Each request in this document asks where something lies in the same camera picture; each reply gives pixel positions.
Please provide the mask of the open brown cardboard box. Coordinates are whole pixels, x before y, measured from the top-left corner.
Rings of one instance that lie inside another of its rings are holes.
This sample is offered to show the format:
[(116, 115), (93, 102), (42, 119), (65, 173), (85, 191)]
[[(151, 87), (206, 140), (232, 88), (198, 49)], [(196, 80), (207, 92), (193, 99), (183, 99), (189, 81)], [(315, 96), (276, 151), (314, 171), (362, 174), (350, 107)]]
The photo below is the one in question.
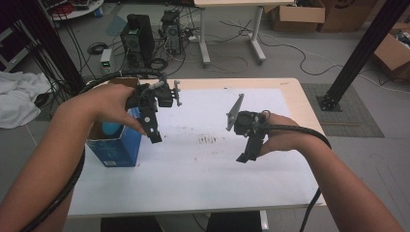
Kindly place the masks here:
[(277, 32), (314, 32), (325, 22), (325, 6), (321, 0), (296, 0), (270, 10), (272, 29)]

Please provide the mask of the small grey computer tower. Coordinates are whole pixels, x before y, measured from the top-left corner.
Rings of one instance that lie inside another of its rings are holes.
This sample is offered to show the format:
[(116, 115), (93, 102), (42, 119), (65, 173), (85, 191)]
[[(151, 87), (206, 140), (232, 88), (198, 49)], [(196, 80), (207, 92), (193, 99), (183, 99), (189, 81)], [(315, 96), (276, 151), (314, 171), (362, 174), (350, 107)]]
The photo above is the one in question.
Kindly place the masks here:
[(161, 26), (167, 51), (172, 55), (179, 55), (182, 51), (179, 12), (165, 10), (161, 18)]

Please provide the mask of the round white table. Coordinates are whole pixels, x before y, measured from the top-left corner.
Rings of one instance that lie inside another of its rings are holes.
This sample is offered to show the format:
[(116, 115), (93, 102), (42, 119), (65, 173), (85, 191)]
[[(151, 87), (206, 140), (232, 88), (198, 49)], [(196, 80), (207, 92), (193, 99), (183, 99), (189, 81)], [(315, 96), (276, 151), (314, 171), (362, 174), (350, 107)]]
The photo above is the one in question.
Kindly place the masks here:
[(104, 0), (59, 0), (51, 4), (46, 12), (53, 21), (66, 20), (93, 13), (95, 17), (103, 16)]

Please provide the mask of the black metal post with base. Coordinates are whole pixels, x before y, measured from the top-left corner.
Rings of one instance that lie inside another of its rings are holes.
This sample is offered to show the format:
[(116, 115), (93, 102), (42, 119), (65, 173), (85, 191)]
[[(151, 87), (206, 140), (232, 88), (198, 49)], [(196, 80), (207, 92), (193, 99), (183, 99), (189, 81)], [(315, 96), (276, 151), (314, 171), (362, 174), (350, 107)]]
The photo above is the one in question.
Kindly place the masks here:
[(343, 95), (358, 76), (367, 60), (383, 42), (409, 6), (410, 0), (386, 0), (339, 72), (330, 89), (324, 96), (317, 97), (319, 107), (322, 111), (336, 110)]

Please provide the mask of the brown cardboard box with contents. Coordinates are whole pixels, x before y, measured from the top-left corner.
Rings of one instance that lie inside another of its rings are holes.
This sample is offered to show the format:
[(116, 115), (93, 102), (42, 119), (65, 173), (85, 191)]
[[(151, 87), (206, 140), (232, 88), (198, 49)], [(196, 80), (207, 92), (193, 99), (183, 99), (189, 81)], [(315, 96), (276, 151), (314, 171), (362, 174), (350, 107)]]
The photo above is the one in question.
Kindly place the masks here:
[(373, 58), (391, 80), (410, 81), (410, 23), (396, 23), (374, 51)]

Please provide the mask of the white cloth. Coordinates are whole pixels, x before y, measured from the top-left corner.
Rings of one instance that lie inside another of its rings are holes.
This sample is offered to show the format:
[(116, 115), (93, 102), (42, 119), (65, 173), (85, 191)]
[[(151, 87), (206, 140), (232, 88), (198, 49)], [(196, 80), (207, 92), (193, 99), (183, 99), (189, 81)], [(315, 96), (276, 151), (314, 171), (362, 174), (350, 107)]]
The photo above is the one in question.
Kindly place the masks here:
[(41, 113), (36, 98), (50, 90), (43, 73), (0, 72), (0, 129), (14, 129), (34, 120)]

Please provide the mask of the white-legged desk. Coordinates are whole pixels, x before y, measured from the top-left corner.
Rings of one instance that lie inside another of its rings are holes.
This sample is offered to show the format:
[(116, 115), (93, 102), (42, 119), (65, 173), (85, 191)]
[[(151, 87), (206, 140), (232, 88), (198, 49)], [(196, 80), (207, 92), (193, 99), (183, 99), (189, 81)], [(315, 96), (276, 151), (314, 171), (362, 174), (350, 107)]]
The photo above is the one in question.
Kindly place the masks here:
[(208, 7), (227, 6), (255, 6), (253, 20), (253, 30), (249, 35), (249, 43), (256, 54), (256, 61), (259, 65), (266, 61), (266, 56), (257, 40), (261, 17), (265, 6), (292, 4), (294, 0), (193, 0), (193, 3), (200, 10), (200, 34), (199, 48), (202, 57), (202, 64), (207, 67), (211, 64), (211, 58), (205, 39), (205, 10)]

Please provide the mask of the person's right hand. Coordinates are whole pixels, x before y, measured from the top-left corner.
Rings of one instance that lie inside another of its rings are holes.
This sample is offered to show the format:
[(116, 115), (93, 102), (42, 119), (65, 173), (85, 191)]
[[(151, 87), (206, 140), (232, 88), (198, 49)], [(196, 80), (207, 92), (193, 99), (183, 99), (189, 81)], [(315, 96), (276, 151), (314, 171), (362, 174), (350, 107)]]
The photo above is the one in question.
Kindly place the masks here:
[[(271, 126), (297, 126), (297, 123), (292, 119), (277, 114), (271, 114), (267, 122)], [(306, 143), (307, 138), (308, 134), (299, 131), (270, 130), (268, 140), (262, 145), (259, 156), (264, 156), (274, 151), (299, 151)]]

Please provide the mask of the blue bottle with white cap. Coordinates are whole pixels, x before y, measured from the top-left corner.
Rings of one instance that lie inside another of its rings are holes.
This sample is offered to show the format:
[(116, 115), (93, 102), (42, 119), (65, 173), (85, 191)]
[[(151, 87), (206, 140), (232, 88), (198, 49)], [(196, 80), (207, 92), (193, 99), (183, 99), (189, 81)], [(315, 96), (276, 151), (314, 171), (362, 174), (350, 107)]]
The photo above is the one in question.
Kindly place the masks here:
[(103, 122), (102, 123), (102, 133), (108, 137), (118, 137), (124, 126), (118, 123)]

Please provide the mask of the grey floor mat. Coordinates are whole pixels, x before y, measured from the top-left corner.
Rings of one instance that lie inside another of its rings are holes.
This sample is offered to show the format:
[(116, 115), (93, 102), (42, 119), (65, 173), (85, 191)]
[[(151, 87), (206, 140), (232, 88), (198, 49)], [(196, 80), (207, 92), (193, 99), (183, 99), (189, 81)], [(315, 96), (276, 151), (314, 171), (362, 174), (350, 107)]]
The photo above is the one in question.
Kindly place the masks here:
[(330, 89), (330, 84), (302, 83), (302, 87), (326, 135), (384, 136), (353, 86), (347, 89), (337, 107), (331, 111), (324, 111), (319, 106), (319, 98)]

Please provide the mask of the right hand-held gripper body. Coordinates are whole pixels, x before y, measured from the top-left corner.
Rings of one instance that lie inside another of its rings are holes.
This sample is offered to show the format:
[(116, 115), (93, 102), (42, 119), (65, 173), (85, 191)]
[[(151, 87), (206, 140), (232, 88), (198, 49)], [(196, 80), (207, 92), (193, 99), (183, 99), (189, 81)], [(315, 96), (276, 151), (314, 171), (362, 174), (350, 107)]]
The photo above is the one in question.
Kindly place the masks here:
[(241, 111), (244, 94), (240, 94), (232, 108), (226, 113), (228, 131), (234, 130), (237, 135), (267, 134), (269, 124), (262, 112)]

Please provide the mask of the tall brown cardboard box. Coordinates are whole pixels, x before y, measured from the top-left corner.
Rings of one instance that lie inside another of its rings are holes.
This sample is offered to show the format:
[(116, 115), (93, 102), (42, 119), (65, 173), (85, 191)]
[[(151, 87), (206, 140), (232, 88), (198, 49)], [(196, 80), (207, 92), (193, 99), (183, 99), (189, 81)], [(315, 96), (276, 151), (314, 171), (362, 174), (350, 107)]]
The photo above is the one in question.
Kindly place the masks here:
[(320, 0), (325, 7), (325, 21), (318, 26), (322, 33), (358, 31), (378, 0)]

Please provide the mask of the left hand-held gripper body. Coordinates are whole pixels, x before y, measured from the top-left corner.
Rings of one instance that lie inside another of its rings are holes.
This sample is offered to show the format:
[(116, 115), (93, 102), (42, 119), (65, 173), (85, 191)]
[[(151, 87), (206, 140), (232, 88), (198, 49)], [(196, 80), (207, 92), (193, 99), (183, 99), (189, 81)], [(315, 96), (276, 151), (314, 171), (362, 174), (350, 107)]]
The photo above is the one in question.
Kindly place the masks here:
[(179, 93), (180, 81), (173, 81), (174, 87), (171, 88), (165, 77), (162, 77), (158, 82), (153, 84), (137, 83), (135, 92), (127, 99), (127, 109), (138, 107), (148, 107), (149, 109), (157, 109), (158, 107), (171, 107), (174, 102), (181, 106)]

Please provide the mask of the small white device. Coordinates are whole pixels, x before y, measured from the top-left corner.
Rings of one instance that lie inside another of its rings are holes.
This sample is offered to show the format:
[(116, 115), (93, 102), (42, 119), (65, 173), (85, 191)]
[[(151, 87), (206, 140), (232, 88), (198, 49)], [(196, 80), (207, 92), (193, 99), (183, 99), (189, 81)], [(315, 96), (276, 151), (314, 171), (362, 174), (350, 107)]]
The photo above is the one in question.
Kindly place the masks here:
[(112, 49), (104, 49), (102, 51), (102, 56), (100, 60), (101, 68), (103, 73), (111, 73), (113, 65), (111, 63), (111, 54), (112, 54)]

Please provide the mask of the blue cardboard box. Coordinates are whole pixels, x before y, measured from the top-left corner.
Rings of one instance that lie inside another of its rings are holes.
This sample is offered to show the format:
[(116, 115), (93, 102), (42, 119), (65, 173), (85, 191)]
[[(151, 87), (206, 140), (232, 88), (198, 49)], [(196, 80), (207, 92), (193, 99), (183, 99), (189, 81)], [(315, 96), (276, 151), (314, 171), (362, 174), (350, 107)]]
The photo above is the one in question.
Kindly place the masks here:
[(86, 144), (105, 167), (133, 167), (139, 152), (141, 134), (124, 126), (118, 137), (108, 137), (102, 132), (102, 123), (91, 128)]

